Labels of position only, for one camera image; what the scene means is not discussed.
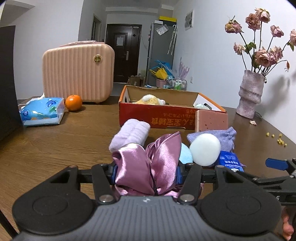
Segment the blue tissue package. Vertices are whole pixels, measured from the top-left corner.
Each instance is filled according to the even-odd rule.
[[[234,172],[244,171],[235,153],[228,152],[228,151],[221,151],[218,157],[218,160],[219,160],[219,165],[228,167]]]
[[[59,124],[65,112],[63,98],[33,100],[24,106],[20,116],[24,126]]]

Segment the door handle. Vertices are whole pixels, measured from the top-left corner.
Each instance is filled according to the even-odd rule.
[[[128,54],[129,54],[128,51],[126,52],[126,54],[124,54],[126,56],[126,61],[128,61]]]

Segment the orange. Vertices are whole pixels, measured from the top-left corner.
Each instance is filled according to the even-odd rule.
[[[79,95],[70,95],[65,102],[69,111],[77,111],[82,107],[82,99]]]

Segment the lavender towel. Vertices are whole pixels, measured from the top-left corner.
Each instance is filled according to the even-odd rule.
[[[127,120],[120,131],[113,137],[109,146],[110,152],[114,152],[129,143],[143,146],[148,137],[149,130],[150,125],[144,121],[136,119]]]
[[[209,133],[213,134],[215,137],[218,138],[221,144],[221,150],[232,152],[234,149],[234,143],[236,131],[233,127],[229,127],[227,130],[214,130],[214,131],[201,131],[195,132],[187,135],[187,139],[190,143],[192,143],[199,135]]]

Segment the pink basket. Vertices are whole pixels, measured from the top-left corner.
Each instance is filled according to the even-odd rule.
[[[166,85],[166,81],[165,80],[160,80],[160,79],[156,79],[156,87],[157,88],[163,88],[163,86]]]

